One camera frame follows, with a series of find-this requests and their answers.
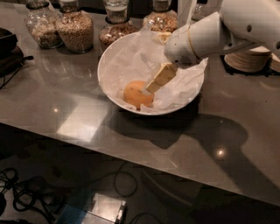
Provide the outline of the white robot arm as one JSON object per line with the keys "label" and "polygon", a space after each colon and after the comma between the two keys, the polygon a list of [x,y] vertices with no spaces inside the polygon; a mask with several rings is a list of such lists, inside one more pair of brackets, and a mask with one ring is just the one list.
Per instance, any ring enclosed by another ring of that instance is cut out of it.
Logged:
{"label": "white robot arm", "polygon": [[280,55],[278,0],[222,0],[220,9],[194,24],[185,24],[167,39],[169,60],[146,82],[143,93],[156,93],[179,68],[198,65],[211,55],[237,53],[265,46]]}

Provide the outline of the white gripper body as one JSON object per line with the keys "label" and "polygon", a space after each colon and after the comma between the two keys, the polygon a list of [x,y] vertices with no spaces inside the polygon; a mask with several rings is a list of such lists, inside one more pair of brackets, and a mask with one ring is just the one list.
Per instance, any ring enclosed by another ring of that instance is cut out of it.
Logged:
{"label": "white gripper body", "polygon": [[224,54],[231,46],[232,34],[215,12],[172,33],[164,46],[165,57],[179,68],[198,65],[213,54]]}

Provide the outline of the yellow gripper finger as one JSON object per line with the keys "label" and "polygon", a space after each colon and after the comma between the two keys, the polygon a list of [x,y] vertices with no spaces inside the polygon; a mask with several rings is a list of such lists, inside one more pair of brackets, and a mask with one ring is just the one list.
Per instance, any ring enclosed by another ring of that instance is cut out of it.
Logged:
{"label": "yellow gripper finger", "polygon": [[158,33],[155,37],[154,37],[154,40],[160,44],[160,45],[164,45],[168,38],[171,36],[171,33],[170,32],[160,32]]}
{"label": "yellow gripper finger", "polygon": [[177,71],[178,67],[172,63],[166,62],[161,64],[158,71],[144,84],[142,93],[144,95],[155,94],[176,76]]}

